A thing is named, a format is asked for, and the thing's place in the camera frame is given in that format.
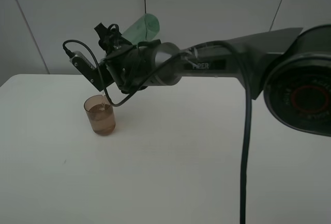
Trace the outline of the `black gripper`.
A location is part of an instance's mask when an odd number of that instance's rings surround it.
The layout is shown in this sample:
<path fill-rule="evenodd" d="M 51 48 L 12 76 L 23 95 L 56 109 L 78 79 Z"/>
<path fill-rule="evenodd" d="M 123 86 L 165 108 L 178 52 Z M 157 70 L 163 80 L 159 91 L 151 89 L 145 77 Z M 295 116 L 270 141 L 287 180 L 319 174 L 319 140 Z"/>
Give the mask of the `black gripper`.
<path fill-rule="evenodd" d="M 115 84 L 124 94 L 133 92 L 141 80 L 152 71 L 152 53 L 160 45 L 160 40 L 124 45 L 114 51 L 119 46 L 121 36 L 119 25 L 111 24 L 105 27 L 99 23 L 94 30 L 99 36 L 99 46 L 109 53 L 103 62 Z"/>

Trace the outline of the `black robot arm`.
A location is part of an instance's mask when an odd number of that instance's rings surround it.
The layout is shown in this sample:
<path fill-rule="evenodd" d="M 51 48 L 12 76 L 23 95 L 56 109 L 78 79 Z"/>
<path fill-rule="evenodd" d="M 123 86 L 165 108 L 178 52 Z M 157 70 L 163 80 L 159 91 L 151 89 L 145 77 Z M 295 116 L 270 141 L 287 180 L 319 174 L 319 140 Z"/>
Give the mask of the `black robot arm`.
<path fill-rule="evenodd" d="M 179 49 L 160 40 L 132 44 L 116 24 L 96 26 L 106 52 L 100 62 L 105 85 L 124 94 L 149 86 L 171 86 L 182 77 L 231 77 L 263 94 L 284 125 L 330 135 L 330 25 L 304 31 L 285 28 Z"/>

